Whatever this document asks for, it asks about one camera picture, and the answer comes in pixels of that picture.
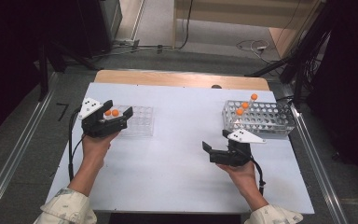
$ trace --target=transparent tray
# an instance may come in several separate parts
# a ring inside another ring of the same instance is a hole
[[[116,117],[123,116],[130,105],[113,105],[111,111],[117,110]],[[132,106],[133,115],[127,120],[127,129],[120,132],[122,136],[153,136],[153,107]],[[114,115],[104,115],[106,119],[113,119]]]
[[[288,134],[296,123],[290,105],[287,103],[253,102],[237,115],[243,101],[226,101],[223,108],[224,129],[235,132],[245,129],[251,133]]]

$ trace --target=white board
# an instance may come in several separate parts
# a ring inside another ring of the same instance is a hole
[[[228,175],[209,162],[202,141],[226,150],[222,109],[226,100],[275,102],[270,91],[237,91],[180,87],[91,83],[85,97],[117,105],[153,106],[152,137],[118,136],[104,160],[92,189],[91,206],[106,212],[216,213],[248,212]],[[74,144],[82,134],[77,120]],[[48,200],[69,183],[67,152],[62,155]],[[252,144],[267,185],[269,203],[303,214],[313,214],[310,196],[286,137]],[[74,157],[75,172],[82,158]]]

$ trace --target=white sleeve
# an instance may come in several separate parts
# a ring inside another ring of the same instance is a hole
[[[245,224],[294,224],[300,222],[302,219],[303,216],[299,213],[286,210],[278,205],[269,204],[255,210],[251,214],[251,217],[245,221]]]
[[[34,224],[97,223],[97,217],[90,208],[90,199],[68,188],[61,189],[40,209],[43,213]]]

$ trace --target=orange ball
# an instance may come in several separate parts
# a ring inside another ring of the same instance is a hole
[[[119,115],[118,110],[116,110],[116,109],[112,110],[112,115],[117,117]]]
[[[237,115],[242,115],[243,114],[243,110],[241,108],[238,108],[236,111]]]
[[[252,99],[252,100],[257,100],[257,94],[256,94],[256,93],[253,93],[252,96],[251,96],[251,99]]]
[[[248,102],[243,102],[243,103],[242,103],[242,107],[243,107],[244,109],[248,108],[248,107],[249,107]]]

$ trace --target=human hand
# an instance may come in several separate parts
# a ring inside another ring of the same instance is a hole
[[[83,161],[68,188],[79,193],[90,195],[95,178],[103,167],[103,158],[110,148],[110,142],[118,135],[113,133],[105,138],[92,138],[83,135]]]
[[[105,138],[92,138],[85,135],[83,145],[83,163],[89,163],[97,169],[103,167],[103,159],[110,148],[110,142],[117,137],[119,132],[112,133]]]
[[[255,183],[255,165],[252,161],[248,161],[243,166],[238,167],[223,164],[216,165],[229,174],[232,182],[253,211],[269,204],[261,195]]]

